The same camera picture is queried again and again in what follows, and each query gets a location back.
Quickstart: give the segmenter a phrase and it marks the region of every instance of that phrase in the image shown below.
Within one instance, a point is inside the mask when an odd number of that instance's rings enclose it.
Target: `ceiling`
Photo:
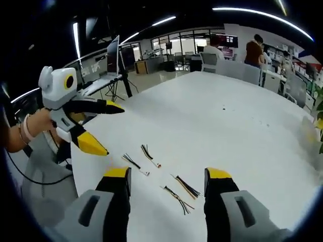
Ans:
[[[98,44],[98,41],[111,35],[120,34],[124,40],[141,31],[132,39],[139,40],[181,29],[236,23],[281,35],[308,49],[322,63],[323,49],[319,47],[323,40],[319,23],[315,22],[321,11],[313,7],[314,1],[305,4],[283,0],[286,17],[277,1],[11,1],[6,9],[2,9],[2,81],[8,82],[11,96],[17,96],[37,85],[44,65],[60,68],[76,59],[72,27],[75,22],[79,23],[81,55],[105,47],[107,43]],[[249,13],[214,12],[214,7],[248,8],[285,18],[304,29],[315,42],[270,18]],[[12,9],[14,13],[8,16],[6,11]],[[168,16],[177,18],[158,27],[150,27]]]

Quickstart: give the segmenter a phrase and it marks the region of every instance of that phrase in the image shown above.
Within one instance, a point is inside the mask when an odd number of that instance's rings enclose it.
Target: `person in white shirt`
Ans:
[[[211,37],[210,45],[204,47],[203,52],[209,54],[216,54],[218,59],[224,59],[222,51],[218,49],[221,44],[221,40],[218,36]]]

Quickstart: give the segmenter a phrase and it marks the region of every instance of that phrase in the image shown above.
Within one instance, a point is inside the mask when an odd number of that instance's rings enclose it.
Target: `floor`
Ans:
[[[156,86],[162,82],[171,80],[176,77],[180,77],[182,75],[185,75],[189,73],[189,71],[175,71],[175,72],[166,72],[166,71],[160,71],[153,74],[146,74],[146,75],[139,75],[136,72],[129,72],[128,73],[128,80],[130,83],[131,92],[133,95],[137,94],[138,92],[142,92],[148,88],[151,88],[153,86]],[[109,87],[103,88],[100,92],[96,92],[91,95],[93,98],[98,99],[106,99],[110,100],[110,96],[106,96],[105,94],[109,91]],[[125,86],[122,82],[118,83],[117,87],[117,95],[123,99],[127,99],[127,93]]]

